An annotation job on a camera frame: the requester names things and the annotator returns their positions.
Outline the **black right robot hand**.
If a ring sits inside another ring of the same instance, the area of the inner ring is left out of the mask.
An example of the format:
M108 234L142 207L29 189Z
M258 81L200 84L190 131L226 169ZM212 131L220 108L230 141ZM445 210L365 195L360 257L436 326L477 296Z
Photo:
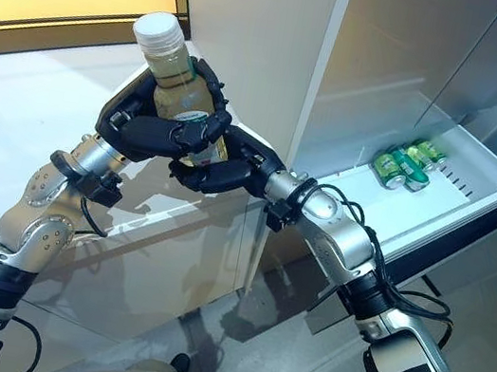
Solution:
M277 153L239 126L230 125L223 135L228 158L193 167L173 160L170 176L201 194L220 194L245 188L252 196L265 197L270 176L285 169Z

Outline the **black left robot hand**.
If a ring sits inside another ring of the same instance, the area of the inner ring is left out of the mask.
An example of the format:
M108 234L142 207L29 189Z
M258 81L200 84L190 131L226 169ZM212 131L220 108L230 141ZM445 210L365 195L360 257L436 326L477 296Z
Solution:
M180 96L198 84L212 102L205 118L189 121L161 118L156 111L156 78L145 65L121 87L100 111L96 132L119 153L133 162L154 156L181 159L201 154L223 137L232 122L225 87L208 62L189 56L185 63L191 78L181 83Z

